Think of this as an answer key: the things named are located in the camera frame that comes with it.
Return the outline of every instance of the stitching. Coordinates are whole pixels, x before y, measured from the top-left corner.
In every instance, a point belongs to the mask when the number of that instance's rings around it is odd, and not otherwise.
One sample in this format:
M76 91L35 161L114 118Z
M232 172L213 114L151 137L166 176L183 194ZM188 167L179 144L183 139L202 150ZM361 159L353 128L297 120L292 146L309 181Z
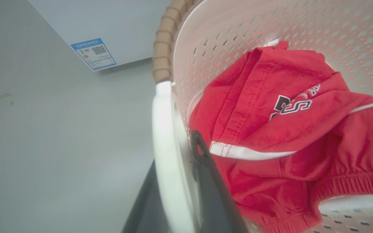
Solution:
M221 149L221 156L222 156L222 153L224 152L224 148L225 148L225 146L222 146L222 149Z
M225 155L226 157L228 157L228 154L230 153L230 149L231 149L232 145L230 145L230 147L228 148L227 150L227 154Z

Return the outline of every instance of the white plastic laundry basket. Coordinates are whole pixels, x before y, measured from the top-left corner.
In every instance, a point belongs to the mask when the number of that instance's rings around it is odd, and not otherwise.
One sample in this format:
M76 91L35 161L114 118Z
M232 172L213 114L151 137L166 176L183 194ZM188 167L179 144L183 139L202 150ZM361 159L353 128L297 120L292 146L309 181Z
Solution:
M172 233L198 232L188 118L204 87L246 51L290 43L325 55L354 92L373 95L373 0L174 0L154 43L153 139ZM309 232L373 232L373 209L324 213Z

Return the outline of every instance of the wall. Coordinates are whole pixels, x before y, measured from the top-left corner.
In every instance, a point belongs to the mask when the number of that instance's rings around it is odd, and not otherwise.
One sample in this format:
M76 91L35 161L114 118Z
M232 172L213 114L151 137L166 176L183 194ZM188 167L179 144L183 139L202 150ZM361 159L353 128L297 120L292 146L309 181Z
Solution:
M153 160L150 60L91 72L0 0L1 96L0 233L120 232Z

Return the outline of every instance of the red t-shirt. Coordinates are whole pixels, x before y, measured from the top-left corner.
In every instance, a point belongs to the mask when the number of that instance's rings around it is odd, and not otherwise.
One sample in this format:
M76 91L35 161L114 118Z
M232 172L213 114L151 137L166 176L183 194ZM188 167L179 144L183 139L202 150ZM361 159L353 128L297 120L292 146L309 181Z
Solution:
M318 204L373 194L373 96L320 53L265 47L214 79L190 117L244 217L266 232L320 223Z

